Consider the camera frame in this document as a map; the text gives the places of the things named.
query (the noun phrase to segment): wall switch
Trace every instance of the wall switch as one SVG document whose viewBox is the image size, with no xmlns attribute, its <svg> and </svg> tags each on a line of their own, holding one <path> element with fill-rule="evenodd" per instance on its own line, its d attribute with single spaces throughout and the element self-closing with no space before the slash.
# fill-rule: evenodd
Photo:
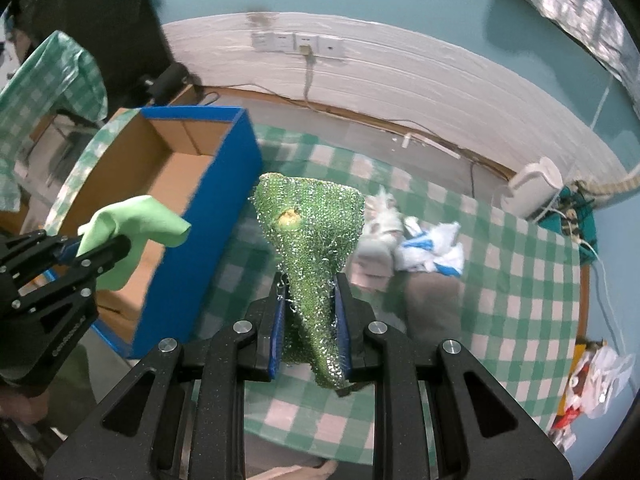
<svg viewBox="0 0 640 480">
<path fill-rule="evenodd" d="M 318 54 L 318 37 L 315 34 L 296 32 L 296 48 L 300 52 L 302 45 L 308 45 L 314 54 Z"/>
<path fill-rule="evenodd" d="M 295 52 L 296 41 L 293 32 L 274 32 L 273 49 L 276 52 Z"/>
<path fill-rule="evenodd" d="M 270 52 L 274 50 L 273 33 L 264 30 L 254 30 L 251 33 L 251 44 L 259 52 Z"/>
<path fill-rule="evenodd" d="M 333 36 L 318 36 L 318 51 L 321 57 L 337 57 L 344 59 L 344 40 Z"/>
</svg>

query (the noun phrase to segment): metal screw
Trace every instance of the metal screw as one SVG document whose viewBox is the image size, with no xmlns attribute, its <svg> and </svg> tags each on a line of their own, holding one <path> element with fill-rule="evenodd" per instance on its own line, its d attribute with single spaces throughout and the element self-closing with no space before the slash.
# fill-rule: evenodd
<svg viewBox="0 0 640 480">
<path fill-rule="evenodd" d="M 372 321 L 369 323 L 369 332 L 373 334 L 383 334 L 386 332 L 387 326 L 382 321 Z"/>
<path fill-rule="evenodd" d="M 459 354 L 462 346 L 455 339 L 447 339 L 442 343 L 442 348 L 447 354 Z"/>
<path fill-rule="evenodd" d="M 247 321 L 245 319 L 241 319 L 240 321 L 236 321 L 234 323 L 234 332 L 237 334 L 245 334 L 249 332 L 254 326 L 251 324 L 251 321 Z"/>
<path fill-rule="evenodd" d="M 178 342 L 173 337 L 165 337 L 158 343 L 161 352 L 173 352 L 178 346 Z"/>
</svg>

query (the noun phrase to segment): human hand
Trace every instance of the human hand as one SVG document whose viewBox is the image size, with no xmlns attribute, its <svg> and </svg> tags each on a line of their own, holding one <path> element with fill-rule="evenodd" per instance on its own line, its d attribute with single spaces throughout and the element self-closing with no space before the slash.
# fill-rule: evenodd
<svg viewBox="0 0 640 480">
<path fill-rule="evenodd" d="M 0 387 L 0 418 L 10 418 L 23 424 L 35 424 L 47 416 L 49 391 L 37 397 L 25 397 L 10 388 Z"/>
</svg>

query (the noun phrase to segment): white plastic bag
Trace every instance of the white plastic bag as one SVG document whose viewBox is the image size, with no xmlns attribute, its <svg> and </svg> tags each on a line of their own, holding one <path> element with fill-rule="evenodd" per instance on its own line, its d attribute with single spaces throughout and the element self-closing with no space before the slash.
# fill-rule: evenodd
<svg viewBox="0 0 640 480">
<path fill-rule="evenodd" d="M 589 366 L 580 409 L 589 418 L 607 413 L 609 405 L 629 382 L 636 355 L 619 356 L 610 346 L 600 348 Z"/>
</svg>

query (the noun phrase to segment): blue box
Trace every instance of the blue box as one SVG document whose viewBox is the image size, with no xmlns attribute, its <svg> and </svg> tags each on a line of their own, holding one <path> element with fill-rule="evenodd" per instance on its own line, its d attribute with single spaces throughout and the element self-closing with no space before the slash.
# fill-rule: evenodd
<svg viewBox="0 0 640 480">
<path fill-rule="evenodd" d="M 103 206 L 142 194 L 155 196 L 191 223 L 183 245 L 163 249 L 148 243 L 121 291 L 96 294 L 100 319 L 94 329 L 120 355 L 141 358 L 162 338 L 183 343 L 190 338 L 261 169 L 252 124 L 236 107 L 142 108 L 108 146 L 61 233 L 71 233 Z"/>
</svg>

